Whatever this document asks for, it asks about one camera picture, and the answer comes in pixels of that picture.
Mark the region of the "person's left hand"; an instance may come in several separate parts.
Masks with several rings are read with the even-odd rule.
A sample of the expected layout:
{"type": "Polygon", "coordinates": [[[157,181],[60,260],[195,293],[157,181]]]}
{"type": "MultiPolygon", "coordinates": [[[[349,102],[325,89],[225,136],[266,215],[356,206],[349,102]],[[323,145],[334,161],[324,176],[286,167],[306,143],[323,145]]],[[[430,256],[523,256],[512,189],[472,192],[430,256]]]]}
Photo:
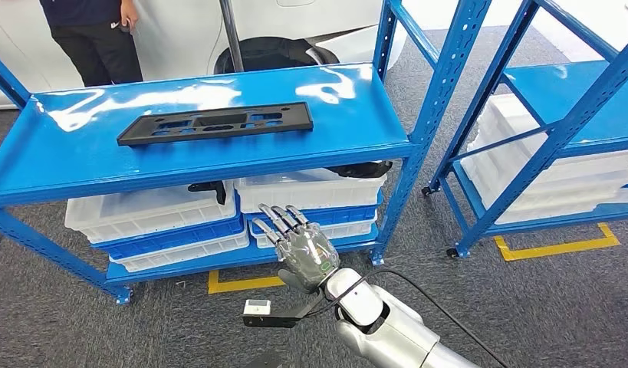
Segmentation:
{"type": "Polygon", "coordinates": [[[120,1],[120,24],[123,28],[132,32],[139,19],[139,15],[133,0],[120,1]]]}

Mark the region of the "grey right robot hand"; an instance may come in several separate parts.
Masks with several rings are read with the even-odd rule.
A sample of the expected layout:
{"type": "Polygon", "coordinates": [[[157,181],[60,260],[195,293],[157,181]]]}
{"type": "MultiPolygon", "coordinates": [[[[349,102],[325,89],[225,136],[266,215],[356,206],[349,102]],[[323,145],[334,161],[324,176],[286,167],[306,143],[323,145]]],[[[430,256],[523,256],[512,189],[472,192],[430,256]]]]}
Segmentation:
{"type": "Polygon", "coordinates": [[[340,266],[335,247],[316,222],[299,209],[285,209],[261,203],[259,209],[273,226],[259,218],[252,219],[275,247],[278,260],[284,265],[278,277],[286,285],[305,294],[314,293],[340,266]]]}

